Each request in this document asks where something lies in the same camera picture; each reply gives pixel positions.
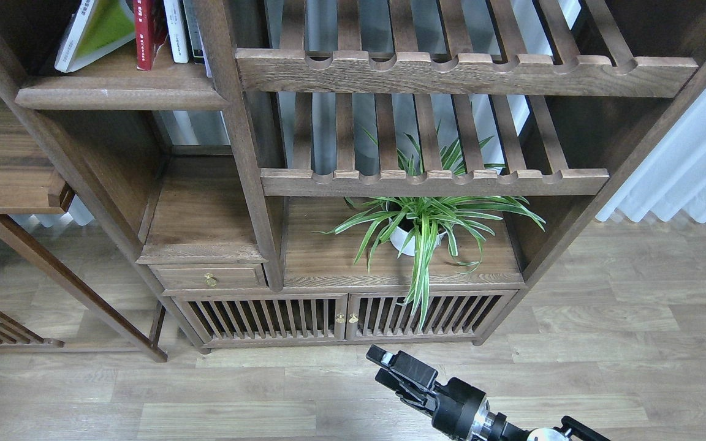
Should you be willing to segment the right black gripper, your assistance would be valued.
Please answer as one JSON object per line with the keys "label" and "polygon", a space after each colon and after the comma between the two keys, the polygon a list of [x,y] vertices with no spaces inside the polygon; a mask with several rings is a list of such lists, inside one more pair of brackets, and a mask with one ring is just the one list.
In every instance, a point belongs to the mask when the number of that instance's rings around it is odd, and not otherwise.
{"label": "right black gripper", "polygon": [[484,391],[456,377],[446,385],[435,379],[437,370],[406,352],[390,353],[371,345],[367,360],[378,364],[375,380],[394,391],[405,404],[431,418],[432,427],[453,440],[471,439],[471,427]]}

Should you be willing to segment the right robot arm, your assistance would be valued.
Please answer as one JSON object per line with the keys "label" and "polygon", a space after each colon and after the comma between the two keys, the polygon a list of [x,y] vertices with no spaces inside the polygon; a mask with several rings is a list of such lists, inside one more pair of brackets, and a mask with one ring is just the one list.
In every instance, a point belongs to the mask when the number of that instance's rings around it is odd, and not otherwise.
{"label": "right robot arm", "polygon": [[381,366],[376,381],[392,389],[401,402],[431,417],[434,429],[453,440],[605,440],[605,436],[564,416],[561,426],[520,429],[507,416],[490,411],[487,394],[452,377],[446,385],[437,382],[437,370],[406,352],[396,354],[373,344],[368,360]]}

